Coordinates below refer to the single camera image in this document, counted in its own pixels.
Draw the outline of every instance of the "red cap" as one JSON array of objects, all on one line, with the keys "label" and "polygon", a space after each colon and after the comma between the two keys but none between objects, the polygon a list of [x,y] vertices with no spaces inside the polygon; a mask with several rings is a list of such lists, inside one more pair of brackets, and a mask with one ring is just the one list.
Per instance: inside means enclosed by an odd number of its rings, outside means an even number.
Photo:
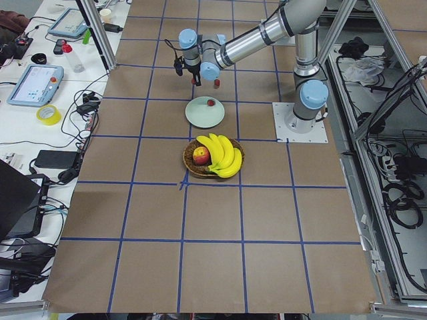
[{"label": "red cap", "polygon": [[73,48],[71,48],[71,46],[68,43],[64,43],[62,44],[62,51],[64,53],[70,53],[73,51]]}]

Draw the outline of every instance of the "bunch of bananas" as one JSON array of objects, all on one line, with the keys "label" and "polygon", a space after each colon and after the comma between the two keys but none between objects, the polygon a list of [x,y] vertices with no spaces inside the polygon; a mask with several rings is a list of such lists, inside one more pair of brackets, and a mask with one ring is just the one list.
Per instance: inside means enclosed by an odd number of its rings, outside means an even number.
[{"label": "bunch of bananas", "polygon": [[212,162],[208,167],[210,172],[221,178],[230,178],[239,172],[242,167],[242,152],[234,148],[225,135],[210,133],[209,137],[199,135],[196,139],[209,150]]}]

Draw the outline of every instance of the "blue joint cap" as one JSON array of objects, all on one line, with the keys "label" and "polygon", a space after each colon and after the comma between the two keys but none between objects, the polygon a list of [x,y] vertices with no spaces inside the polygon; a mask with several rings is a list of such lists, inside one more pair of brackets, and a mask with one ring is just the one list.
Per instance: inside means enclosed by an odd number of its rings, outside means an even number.
[{"label": "blue joint cap", "polygon": [[197,33],[193,29],[184,29],[179,33],[179,46],[188,49],[197,43]]},{"label": "blue joint cap", "polygon": [[226,35],[219,35],[217,34],[216,37],[218,38],[218,43],[220,45],[223,45],[226,42]]},{"label": "blue joint cap", "polygon": [[212,62],[202,62],[200,65],[200,75],[208,81],[213,81],[220,76],[220,68]]},{"label": "blue joint cap", "polygon": [[309,80],[303,84],[300,92],[301,102],[311,110],[318,110],[328,99],[329,90],[320,80]]}]

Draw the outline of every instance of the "red apple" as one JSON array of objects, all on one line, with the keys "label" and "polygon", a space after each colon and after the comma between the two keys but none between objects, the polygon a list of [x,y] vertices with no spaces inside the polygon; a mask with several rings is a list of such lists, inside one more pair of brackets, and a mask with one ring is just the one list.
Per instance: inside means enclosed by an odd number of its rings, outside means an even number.
[{"label": "red apple", "polygon": [[205,165],[211,159],[207,147],[198,147],[193,151],[193,161],[195,165]]}]

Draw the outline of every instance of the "plate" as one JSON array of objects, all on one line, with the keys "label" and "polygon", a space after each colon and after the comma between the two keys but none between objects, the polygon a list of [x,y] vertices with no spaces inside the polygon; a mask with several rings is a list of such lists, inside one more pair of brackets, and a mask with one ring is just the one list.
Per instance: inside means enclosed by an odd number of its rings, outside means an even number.
[{"label": "plate", "polygon": [[[214,100],[215,105],[207,105],[207,100]],[[191,100],[185,108],[187,120],[196,127],[215,127],[222,121],[225,115],[224,106],[217,99],[212,97],[198,97]]]}]

